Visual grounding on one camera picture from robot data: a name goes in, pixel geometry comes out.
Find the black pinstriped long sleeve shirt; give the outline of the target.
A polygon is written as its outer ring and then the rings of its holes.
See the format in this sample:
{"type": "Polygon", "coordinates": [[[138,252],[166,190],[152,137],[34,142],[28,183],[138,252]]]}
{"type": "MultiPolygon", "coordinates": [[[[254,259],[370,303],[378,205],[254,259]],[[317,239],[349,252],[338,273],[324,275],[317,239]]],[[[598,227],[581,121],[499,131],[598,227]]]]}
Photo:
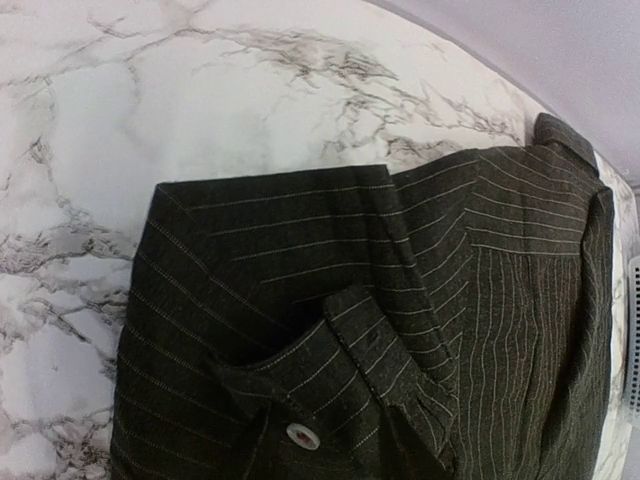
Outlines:
{"type": "Polygon", "coordinates": [[[117,354],[115,479],[589,479],[612,191],[526,147],[162,183],[117,354]]]}

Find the white plastic laundry basket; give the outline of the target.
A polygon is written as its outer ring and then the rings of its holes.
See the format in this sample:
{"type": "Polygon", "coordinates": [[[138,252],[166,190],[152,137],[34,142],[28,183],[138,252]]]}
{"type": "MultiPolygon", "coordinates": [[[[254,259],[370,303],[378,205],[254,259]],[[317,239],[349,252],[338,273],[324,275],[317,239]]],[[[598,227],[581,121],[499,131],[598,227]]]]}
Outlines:
{"type": "Polygon", "coordinates": [[[627,293],[627,351],[624,400],[628,408],[629,422],[639,427],[639,257],[628,264],[627,293]]]}

